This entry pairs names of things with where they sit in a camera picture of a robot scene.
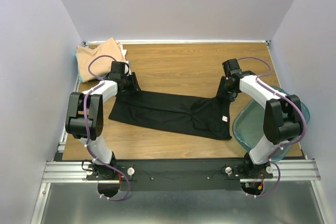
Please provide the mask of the black t shirt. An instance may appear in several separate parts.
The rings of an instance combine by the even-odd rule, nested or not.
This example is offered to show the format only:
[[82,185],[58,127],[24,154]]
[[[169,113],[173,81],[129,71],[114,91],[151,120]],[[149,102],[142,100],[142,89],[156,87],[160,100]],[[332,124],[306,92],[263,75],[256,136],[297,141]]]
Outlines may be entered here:
[[117,96],[109,119],[155,130],[230,140],[229,106],[230,101],[221,97],[139,91]]

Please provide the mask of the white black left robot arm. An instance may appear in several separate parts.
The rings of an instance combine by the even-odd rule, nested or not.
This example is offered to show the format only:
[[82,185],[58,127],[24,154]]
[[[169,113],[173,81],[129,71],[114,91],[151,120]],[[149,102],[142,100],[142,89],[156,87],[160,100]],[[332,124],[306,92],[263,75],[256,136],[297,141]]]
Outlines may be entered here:
[[139,91],[136,75],[129,63],[113,61],[106,77],[84,92],[69,96],[65,130],[78,139],[91,156],[87,171],[99,174],[106,180],[121,176],[116,170],[116,158],[102,136],[104,126],[103,104],[121,94]]

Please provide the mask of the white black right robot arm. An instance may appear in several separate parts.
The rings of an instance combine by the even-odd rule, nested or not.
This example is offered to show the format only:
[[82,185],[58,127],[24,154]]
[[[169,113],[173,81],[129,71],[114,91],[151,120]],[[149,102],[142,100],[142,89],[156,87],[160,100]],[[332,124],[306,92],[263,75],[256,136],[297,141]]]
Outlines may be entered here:
[[245,93],[264,109],[263,135],[245,154],[241,165],[242,173],[252,178],[265,169],[279,150],[302,140],[307,130],[306,119],[297,95],[279,92],[252,71],[243,71],[236,58],[224,61],[222,66],[225,75],[217,94],[234,101],[239,93]]

